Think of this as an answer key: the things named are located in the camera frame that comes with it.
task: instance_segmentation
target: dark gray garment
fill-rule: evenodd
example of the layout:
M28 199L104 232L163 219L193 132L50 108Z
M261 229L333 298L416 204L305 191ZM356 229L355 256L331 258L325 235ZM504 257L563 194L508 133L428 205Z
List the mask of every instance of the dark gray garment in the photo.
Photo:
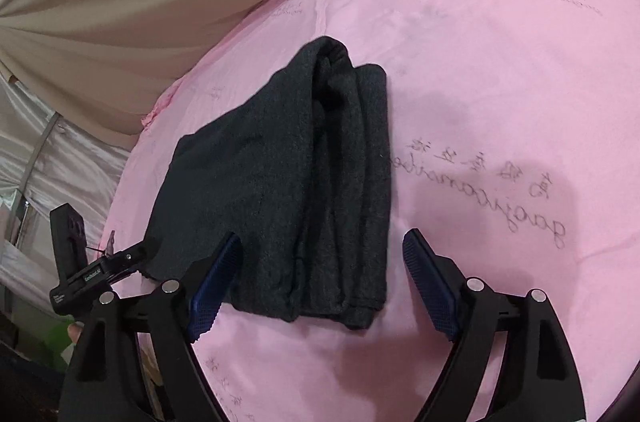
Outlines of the dark gray garment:
M245 251L236 309L367 328L386 298L389 208L386 75L319 38L244 105L180 139L145 275L180 277L232 231Z

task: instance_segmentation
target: silver screw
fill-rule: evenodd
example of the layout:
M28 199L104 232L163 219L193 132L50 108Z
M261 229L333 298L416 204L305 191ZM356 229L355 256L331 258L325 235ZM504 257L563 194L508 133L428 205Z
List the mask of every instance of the silver screw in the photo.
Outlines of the silver screw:
M470 277L466 280L466 286L474 292L479 292L484 288L484 282L477 277Z
M180 282L175 279L170 279L169 281L165 281L162 283L162 291L167 294L171 294L180 288Z
M546 301L546 294L538 288L534 288L531 291L531 297L533 298L534 301L537 301L538 303L544 303Z
M114 294L113 292L108 290L107 292L103 292L102 294L100 294L100 297L98 298L98 300L103 305L108 305L109 303L111 303L113 301L114 297L116 297L116 294Z

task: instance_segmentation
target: pink sheet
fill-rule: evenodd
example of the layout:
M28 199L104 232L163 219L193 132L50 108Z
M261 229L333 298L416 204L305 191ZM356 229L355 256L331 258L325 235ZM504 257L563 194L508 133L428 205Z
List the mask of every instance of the pink sheet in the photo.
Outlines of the pink sheet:
M322 34L388 75L388 302L364 333L223 306L194 350L230 420L414 419L450 346L402 264L411 227L494 290L548 293L596 420L640 358L640 0L270 0L146 119L105 227L116 249L142 239L178 139Z

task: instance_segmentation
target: blue gripper pad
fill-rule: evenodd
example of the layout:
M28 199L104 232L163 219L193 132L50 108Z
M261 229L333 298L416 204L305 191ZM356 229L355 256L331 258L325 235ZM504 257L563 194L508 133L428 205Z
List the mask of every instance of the blue gripper pad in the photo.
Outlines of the blue gripper pad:
M237 235L231 235L217 251L209 272L191 298L187 325L189 342L197 341L202 334L211 329L226 292L240 267L242 243Z
M457 314L459 300L438 269L436 258L439 257L418 229L405 234L402 256L433 326L438 332L443 332L449 341L455 340L461 330Z

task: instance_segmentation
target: pink tablecloth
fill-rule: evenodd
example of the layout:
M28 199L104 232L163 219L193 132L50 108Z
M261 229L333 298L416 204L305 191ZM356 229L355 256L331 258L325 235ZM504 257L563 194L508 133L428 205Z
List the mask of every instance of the pink tablecloth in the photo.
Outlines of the pink tablecloth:
M116 249L142 239L180 136L323 34L388 74L388 302L366 333L223 306L194 349L230 420L414 419L450 346L402 264L411 227L497 291L548 293L596 420L640 358L640 0L271 0L146 119L106 224Z

